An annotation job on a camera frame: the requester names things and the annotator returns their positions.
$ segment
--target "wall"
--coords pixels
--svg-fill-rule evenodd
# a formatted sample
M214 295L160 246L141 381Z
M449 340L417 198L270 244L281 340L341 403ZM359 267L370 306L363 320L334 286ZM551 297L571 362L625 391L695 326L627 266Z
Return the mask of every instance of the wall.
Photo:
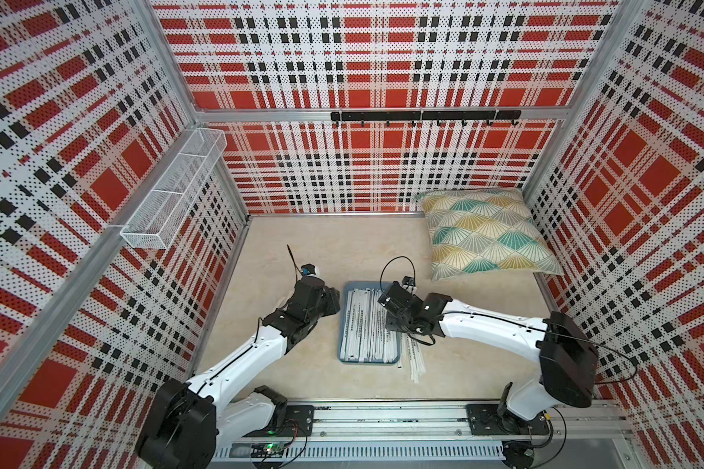
M563 105L617 5L151 3L203 109Z
M522 187L555 121L213 126L251 213L414 211L420 192Z
M0 362L185 126L126 0L0 2ZM167 251L122 249L0 422L0 467L132 467L240 223L213 178Z
M704 2L643 2L531 205L561 309L639 364L601 392L655 467L704 467Z
M132 15L0 5L0 361L184 127Z
M154 0L197 108L562 106L618 2ZM522 187L555 121L220 124L253 213L410 211L433 189Z

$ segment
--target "pillow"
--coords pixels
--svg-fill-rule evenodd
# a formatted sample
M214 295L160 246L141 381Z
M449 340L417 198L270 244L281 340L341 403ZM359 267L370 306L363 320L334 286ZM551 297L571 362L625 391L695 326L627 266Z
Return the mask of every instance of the pillow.
M433 281L497 269L563 275L518 189L417 195L433 243Z

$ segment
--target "wire basket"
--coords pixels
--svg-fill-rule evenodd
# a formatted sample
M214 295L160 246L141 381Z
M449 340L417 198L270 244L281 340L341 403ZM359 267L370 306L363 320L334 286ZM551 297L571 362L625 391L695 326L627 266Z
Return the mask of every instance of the wire basket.
M168 249L226 147L224 132L198 128L122 230L133 248Z

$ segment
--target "blue tray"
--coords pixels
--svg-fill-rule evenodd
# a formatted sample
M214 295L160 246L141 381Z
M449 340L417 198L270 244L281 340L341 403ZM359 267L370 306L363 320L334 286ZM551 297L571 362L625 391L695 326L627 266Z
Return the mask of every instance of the blue tray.
M384 282L384 290L388 288L391 285L391 282ZM402 356L402 340L401 340L401 333L396 333L396 358L394 359L393 362L391 363L385 363L383 360L364 360L364 361L349 361L349 360L342 360L341 359L341 341L344 339L345 335L345 327L347 326L347 296L350 292L350 290L354 290L355 288L371 288L373 290L378 290L380 288L380 284L377 281L361 281L361 280L354 280L354 281L348 281L345 284L345 288L341 292L341 310L339 310L339 349L336 354L336 357L339 359L340 362L342 363L350 363L350 364L355 364L355 365L394 365L397 361L399 361L399 358Z

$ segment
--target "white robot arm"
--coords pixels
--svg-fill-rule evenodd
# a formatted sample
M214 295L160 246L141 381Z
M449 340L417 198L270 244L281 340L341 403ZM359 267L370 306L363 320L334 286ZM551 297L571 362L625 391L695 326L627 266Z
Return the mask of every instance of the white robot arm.
M441 294L429 294L422 301L398 282L389 286L378 302L387 311L387 329L410 336L428 335L432 344L434 335L468 338L537 363L537 376L518 386L508 383L504 389L497 416L513 428L556 404L591 405L597 348L565 314L553 311L549 319L512 316Z
M433 343L434 335L469 338L539 365L540 372L526 383L516 387L508 383L496 411L498 426L519 428L558 403L591 404L598 354L561 313L554 312L549 320L511 316L441 294L422 301L398 282L378 301L387 311L388 329L428 335ZM318 318L338 310L338 291L313 274L304 275L287 304L267 316L243 345L188 382L170 380L157 391L136 453L156 469L206 467L217 447L254 430L284 427L287 399L272 389L259 387L247 398L231 401L266 366L304 339Z
M281 308L266 316L256 334L222 361L188 382L169 380L149 408L136 454L155 469L206 467L217 447L253 430L279 430L287 420L287 399L259 387L232 399L266 366L279 360L315 328L318 319L339 311L339 292L302 266L303 276Z

